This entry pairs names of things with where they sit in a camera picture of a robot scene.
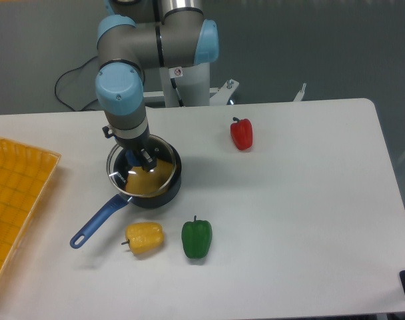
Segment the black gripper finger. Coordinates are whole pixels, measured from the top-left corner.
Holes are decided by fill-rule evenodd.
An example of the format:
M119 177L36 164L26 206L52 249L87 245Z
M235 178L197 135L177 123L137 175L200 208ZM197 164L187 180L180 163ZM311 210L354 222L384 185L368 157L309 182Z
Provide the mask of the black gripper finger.
M143 171L149 172L157 166L157 158L151 156L146 149L141 149L139 151L139 157Z

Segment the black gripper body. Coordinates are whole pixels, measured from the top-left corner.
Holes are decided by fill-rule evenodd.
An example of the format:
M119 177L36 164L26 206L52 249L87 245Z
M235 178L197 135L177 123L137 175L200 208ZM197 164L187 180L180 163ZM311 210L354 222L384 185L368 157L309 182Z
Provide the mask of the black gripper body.
M149 126L139 126L134 129L121 130L107 125L102 127L104 136L109 139L113 137L120 147L126 150L140 152L146 149L149 142Z

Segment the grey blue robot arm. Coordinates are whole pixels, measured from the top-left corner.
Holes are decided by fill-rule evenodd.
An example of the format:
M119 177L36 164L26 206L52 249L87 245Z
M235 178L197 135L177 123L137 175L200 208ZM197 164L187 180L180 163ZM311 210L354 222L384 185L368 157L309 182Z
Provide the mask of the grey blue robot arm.
M218 31L204 18L202 1L105 1L98 26L97 99L114 137L145 171L156 167L149 148L143 98L145 71L212 63L219 54Z

